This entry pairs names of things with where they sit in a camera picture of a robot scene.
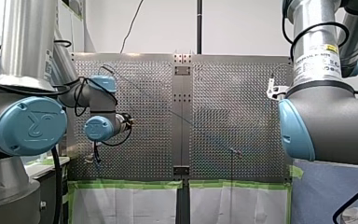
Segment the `perforated metal panel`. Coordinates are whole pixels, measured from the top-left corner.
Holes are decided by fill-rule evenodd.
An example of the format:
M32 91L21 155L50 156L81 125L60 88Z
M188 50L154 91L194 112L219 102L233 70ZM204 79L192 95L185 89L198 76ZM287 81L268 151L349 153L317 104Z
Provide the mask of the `perforated metal panel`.
M266 90L272 70L288 62L282 57L193 58L191 178L285 181L288 160L278 104ZM278 69L275 85L287 85L290 74L288 67Z
M132 114L136 124L123 146L100 147L97 166L83 134L90 114L76 119L71 179L171 180L174 165L189 165L192 179L287 181L278 104L266 96L272 70L287 58L195 55L188 76L175 75L180 64L173 55L79 54L75 60L85 77L109 75L99 71L104 63L114 67L117 111ZM291 74L279 68L276 85L287 85Z
M91 142L83 134L87 112L76 119L78 156L71 161L71 179L172 180L172 55L82 54L76 56L80 76L106 74L108 64L116 70L117 112L135 118L131 138L120 147L99 147L101 164L92 161ZM118 143L122 133L110 143Z

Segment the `gray floor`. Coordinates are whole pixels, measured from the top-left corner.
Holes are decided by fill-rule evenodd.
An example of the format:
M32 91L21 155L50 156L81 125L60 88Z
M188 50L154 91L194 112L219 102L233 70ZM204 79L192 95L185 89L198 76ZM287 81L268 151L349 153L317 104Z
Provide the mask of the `gray floor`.
M336 210L358 191L358 168L306 161L295 166L304 175L293 181L292 224L333 223Z

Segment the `robotic arm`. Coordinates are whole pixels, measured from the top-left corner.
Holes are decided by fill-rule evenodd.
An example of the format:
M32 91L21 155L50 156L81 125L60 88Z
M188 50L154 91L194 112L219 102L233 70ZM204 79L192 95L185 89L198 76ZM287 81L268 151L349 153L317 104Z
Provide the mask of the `robotic arm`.
M279 103L283 148L295 159L358 165L358 92L342 82L358 75L358 0L285 3L296 39L294 85ZM339 7L347 12L343 25L335 22ZM335 223L357 199L336 211Z
M116 112L115 80L97 74L80 81L66 48L54 45L54 38L61 40L58 30L54 32L56 5L55 0L6 0L0 62L0 223L39 223L46 205L20 156L45 153L60 142L67 127L62 105L90 107L84 130L91 141L106 141L132 125L130 115ZM66 90L56 91L52 81Z
M55 39L62 39L57 27ZM84 127L89 140L107 141L131 128L131 116L116 112L116 81L113 77L96 75L80 81L68 50L62 45L54 46L53 68L54 83L71 88L68 93L59 97L59 101L70 108L90 108L91 118Z

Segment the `white label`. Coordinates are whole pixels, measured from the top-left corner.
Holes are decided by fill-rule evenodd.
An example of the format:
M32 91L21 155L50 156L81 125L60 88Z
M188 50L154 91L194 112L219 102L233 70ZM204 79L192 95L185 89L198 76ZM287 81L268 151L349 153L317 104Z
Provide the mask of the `white label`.
M51 81L51 74L53 73L53 53L50 50L46 50L46 65L44 79L47 82Z
M328 49L312 50L299 57L295 62L296 77L339 76L341 65L339 56Z

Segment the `black pole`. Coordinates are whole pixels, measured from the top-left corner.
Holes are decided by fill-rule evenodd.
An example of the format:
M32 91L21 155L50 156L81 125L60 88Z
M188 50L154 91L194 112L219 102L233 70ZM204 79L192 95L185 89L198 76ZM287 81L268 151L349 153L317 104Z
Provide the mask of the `black pole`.
M202 0L197 0L197 54L202 54Z

